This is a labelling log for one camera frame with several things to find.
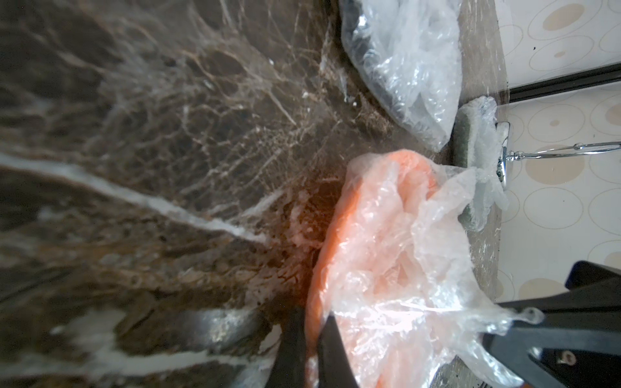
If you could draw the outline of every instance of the marble countertop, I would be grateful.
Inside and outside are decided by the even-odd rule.
[[[387,118],[338,23],[330,0],[0,7],[0,379],[261,386],[347,162],[451,161]],[[502,103],[494,2],[460,27],[461,103]],[[469,234],[491,297],[499,225]],[[455,361],[435,384],[480,382]]]

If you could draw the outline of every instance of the black trim strip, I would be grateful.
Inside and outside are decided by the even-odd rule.
[[[621,81],[621,63],[518,86],[509,90],[509,102],[530,100],[617,81]]]

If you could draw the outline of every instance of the plastic bag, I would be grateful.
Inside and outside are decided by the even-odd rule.
[[[509,207],[497,175],[507,134],[496,130],[496,108],[492,97],[483,96],[460,107],[455,118],[455,164],[478,169],[474,198],[459,218],[466,230],[482,230],[494,203],[502,210]]]
[[[341,40],[403,128],[439,151],[461,92],[460,0],[340,0]]]
[[[480,333],[505,333],[521,316],[493,304],[474,278],[457,216],[475,182],[474,169],[408,150],[349,164],[307,301],[310,386],[331,312],[360,388],[428,387],[455,355],[488,382],[523,383],[481,344]]]

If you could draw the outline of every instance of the screw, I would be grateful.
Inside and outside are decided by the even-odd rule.
[[[570,352],[569,350],[563,350],[561,353],[561,358],[557,360],[559,364],[567,364],[569,366],[576,365],[576,355]]]

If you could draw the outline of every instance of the tiled wall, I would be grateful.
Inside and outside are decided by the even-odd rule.
[[[621,62],[621,0],[496,0],[509,86]]]
[[[621,83],[511,104],[508,120],[516,151],[621,140]],[[621,151],[514,163],[497,301],[564,291],[578,260],[621,268]]]

